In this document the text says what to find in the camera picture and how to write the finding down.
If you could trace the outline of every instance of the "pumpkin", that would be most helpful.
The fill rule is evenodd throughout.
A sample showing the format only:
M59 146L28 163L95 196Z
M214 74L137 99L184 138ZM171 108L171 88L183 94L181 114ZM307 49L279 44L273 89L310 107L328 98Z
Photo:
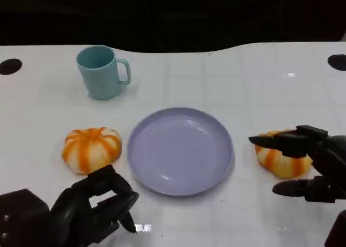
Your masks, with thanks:
M275 135L280 132L284 131L271 131L261 135ZM311 167L312 160L308 156L304 158L286 157L278 150L257 145L255 145L255 150L260 165L282 178L294 178L303 175L308 172Z
M70 132L61 156L73 172L89 174L117 160L121 152L117 131L102 127Z

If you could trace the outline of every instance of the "white tiled surface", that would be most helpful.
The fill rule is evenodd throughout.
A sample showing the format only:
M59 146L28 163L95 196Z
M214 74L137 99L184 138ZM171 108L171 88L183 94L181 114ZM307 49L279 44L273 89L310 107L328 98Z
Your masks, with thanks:
M279 180L257 164L247 138L299 124L346 134L346 73L327 64L328 56L345 53L345 43L248 44L203 54L116 50L129 60L133 80L106 102L87 96L75 65L83 47L0 47L0 62L15 57L24 64L14 75L0 76L0 193L29 188L52 206L81 179L60 158L70 130L109 126L126 145L148 114L189 106L215 116L232 135L233 173L205 194L165 197L133 179L124 151L115 168L141 195L132 210L136 223L151 224L152 231L120 229L101 246L323 246L346 203L274 195Z

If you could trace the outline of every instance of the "lavender plate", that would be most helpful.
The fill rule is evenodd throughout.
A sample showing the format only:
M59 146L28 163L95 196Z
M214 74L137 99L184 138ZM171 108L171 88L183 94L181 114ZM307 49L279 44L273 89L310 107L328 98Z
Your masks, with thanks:
M218 184L234 163L231 137L201 111L171 108L153 113L133 130L128 160L137 179L171 196L188 196Z

